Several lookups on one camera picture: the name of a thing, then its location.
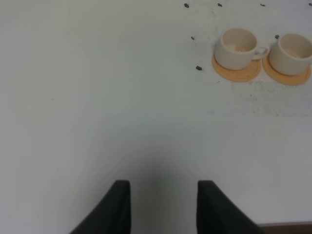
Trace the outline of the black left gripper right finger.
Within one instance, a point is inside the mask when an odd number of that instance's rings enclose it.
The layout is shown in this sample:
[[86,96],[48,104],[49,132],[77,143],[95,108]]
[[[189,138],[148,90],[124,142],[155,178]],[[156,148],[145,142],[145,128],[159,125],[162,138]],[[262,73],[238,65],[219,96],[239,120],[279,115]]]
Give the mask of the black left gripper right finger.
[[197,184],[198,234],[262,234],[263,230],[249,219],[210,180]]

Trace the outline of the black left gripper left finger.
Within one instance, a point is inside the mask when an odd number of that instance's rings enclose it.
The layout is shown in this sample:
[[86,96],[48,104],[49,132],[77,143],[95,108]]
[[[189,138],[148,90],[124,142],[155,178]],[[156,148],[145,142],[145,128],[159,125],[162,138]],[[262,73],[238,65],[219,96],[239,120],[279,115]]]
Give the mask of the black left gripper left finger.
[[73,234],[129,234],[131,232],[131,186],[117,180],[99,204],[82,220]]

